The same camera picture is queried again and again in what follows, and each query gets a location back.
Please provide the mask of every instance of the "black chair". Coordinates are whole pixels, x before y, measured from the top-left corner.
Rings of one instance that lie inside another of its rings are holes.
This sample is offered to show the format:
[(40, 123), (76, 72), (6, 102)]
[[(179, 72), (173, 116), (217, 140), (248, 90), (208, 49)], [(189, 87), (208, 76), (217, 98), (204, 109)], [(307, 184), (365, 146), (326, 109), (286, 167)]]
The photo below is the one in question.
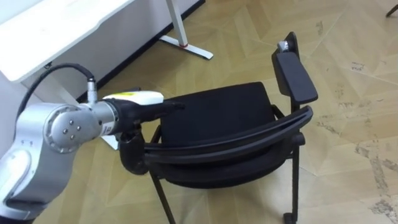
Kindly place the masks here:
[(171, 224), (175, 220), (160, 179), (195, 189), (232, 187), (270, 174), (287, 159), (293, 159), (293, 209), (284, 221), (297, 222), (299, 146), (305, 144), (300, 128), (313, 115), (309, 106), (300, 105), (318, 95), (300, 62), (293, 32), (272, 54), (272, 63), (280, 92), (290, 97), (290, 115), (270, 103), (261, 82), (202, 91), (170, 99), (185, 109), (161, 118), (150, 143), (140, 134), (142, 152), (120, 148), (127, 170), (149, 170)]

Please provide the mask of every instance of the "white desk leg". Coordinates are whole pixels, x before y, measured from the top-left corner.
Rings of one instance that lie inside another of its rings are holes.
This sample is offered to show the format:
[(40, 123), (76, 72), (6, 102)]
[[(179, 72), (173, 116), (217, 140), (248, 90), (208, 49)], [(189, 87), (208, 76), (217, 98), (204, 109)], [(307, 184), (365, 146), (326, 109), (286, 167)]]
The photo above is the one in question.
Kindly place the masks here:
[(167, 35), (162, 36), (160, 39), (166, 43), (180, 47), (181, 49), (210, 60), (213, 57), (211, 52), (188, 44), (187, 35), (185, 34), (184, 25), (182, 23), (180, 9), (178, 8), (175, 0), (166, 0), (166, 2), (167, 7), (169, 8), (170, 16), (173, 20), (174, 29), (177, 32), (178, 40)]
[[(30, 83), (23, 82), (27, 88)], [(35, 91), (35, 95), (42, 101), (49, 103), (59, 103), (61, 98), (63, 102), (77, 105), (76, 99), (51, 75), (43, 80), (39, 87)], [(103, 136), (102, 137), (114, 150), (118, 149), (118, 142), (114, 136)]]

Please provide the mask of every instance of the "white wall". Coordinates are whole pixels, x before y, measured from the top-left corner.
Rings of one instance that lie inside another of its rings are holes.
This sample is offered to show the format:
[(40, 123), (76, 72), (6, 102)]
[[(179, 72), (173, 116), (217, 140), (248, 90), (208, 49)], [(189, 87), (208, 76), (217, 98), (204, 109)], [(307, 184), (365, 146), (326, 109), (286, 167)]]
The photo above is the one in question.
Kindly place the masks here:
[[(182, 13), (197, 1), (177, 0)], [(165, 0), (136, 0), (53, 64), (80, 63), (98, 81), (171, 22)], [(85, 79), (74, 70), (60, 70), (56, 78), (75, 98), (86, 91)]]
[[(181, 12), (184, 12), (197, 1), (178, 0), (178, 5)], [(100, 80), (170, 23), (165, 0), (136, 0), (104, 22), (92, 35), (59, 56), (54, 64), (80, 63)], [(86, 91), (85, 79), (74, 70), (60, 70), (56, 73), (56, 78), (75, 97)], [(0, 103), (3, 108), (0, 110), (0, 157), (11, 145), (16, 111), (25, 91), (24, 86), (12, 84), (0, 74)], [(31, 100), (34, 103), (38, 101), (38, 98)]]

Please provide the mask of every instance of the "desk foot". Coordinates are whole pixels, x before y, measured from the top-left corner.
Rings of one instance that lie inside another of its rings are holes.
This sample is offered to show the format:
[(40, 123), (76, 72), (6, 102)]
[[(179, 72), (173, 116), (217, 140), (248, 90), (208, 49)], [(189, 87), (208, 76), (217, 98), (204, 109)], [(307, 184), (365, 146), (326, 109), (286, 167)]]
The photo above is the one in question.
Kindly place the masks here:
[(102, 136), (102, 139), (108, 143), (113, 150), (118, 150), (118, 142), (114, 136)]
[(197, 56), (201, 56), (204, 59), (210, 60), (213, 57), (213, 54), (211, 52), (208, 52), (207, 50), (200, 49), (198, 47), (192, 46), (190, 44), (186, 46), (180, 46), (178, 43), (177, 39), (174, 39), (172, 37), (169, 37), (167, 35), (164, 35), (160, 38), (161, 41), (166, 42), (168, 44), (174, 45), (182, 50), (186, 50), (187, 52), (193, 53)]

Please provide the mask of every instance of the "black armrest pad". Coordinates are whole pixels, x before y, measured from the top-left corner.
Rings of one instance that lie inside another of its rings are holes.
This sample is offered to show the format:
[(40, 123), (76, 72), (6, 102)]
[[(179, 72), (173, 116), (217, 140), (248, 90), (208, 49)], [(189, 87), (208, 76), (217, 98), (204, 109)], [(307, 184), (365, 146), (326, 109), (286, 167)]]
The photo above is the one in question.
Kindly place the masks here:
[(302, 105), (318, 99), (318, 93), (300, 59), (293, 52), (272, 54), (279, 91)]

